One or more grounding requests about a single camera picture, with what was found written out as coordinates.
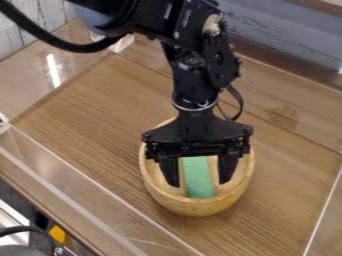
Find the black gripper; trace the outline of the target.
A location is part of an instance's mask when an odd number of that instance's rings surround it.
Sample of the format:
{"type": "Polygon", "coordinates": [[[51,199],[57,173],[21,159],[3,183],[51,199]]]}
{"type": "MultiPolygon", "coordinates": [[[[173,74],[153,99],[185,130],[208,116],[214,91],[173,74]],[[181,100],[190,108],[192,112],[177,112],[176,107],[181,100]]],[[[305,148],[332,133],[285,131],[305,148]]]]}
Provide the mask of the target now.
{"type": "Polygon", "coordinates": [[[212,109],[180,115],[142,135],[145,156],[160,162],[168,183],[181,186],[178,157],[218,156],[220,183],[234,175],[240,158],[252,151],[250,125],[220,118],[212,109]]]}

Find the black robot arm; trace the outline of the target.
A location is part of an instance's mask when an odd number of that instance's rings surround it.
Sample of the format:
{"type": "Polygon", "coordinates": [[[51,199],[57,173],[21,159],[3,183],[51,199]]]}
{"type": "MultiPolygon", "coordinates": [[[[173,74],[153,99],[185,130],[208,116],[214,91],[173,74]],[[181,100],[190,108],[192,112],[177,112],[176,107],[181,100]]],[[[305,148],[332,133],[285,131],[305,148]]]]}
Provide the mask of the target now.
{"type": "Polygon", "coordinates": [[[228,183],[250,153],[253,129],[214,113],[220,94],[241,94],[233,81],[241,59],[229,42],[225,12],[216,0],[69,0],[89,28],[109,38],[139,33],[161,42],[172,66],[173,105],[178,116],[144,134],[146,157],[178,187],[178,161],[216,156],[218,179],[228,183]]]}

